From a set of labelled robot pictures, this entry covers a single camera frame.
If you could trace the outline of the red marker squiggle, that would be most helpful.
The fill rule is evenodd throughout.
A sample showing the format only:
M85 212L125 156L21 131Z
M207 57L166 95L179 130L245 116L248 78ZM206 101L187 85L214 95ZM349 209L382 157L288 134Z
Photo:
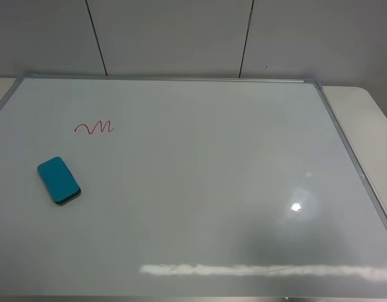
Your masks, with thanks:
M85 131L88 135L94 133L111 133L115 128L112 126L111 121L102 121L99 120L93 125L88 125L86 123L81 123L74 128L74 132Z

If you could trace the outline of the white whiteboard with aluminium frame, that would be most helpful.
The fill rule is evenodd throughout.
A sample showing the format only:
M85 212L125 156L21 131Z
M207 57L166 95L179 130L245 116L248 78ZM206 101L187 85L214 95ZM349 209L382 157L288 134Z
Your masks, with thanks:
M313 81L26 75L0 101L3 295L387 298L387 216Z

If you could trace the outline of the blue whiteboard eraser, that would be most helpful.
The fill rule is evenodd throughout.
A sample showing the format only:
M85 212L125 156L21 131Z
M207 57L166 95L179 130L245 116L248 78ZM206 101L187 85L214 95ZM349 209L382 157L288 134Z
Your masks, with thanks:
M54 157L37 167L52 201L63 206L81 195L82 191L61 157Z

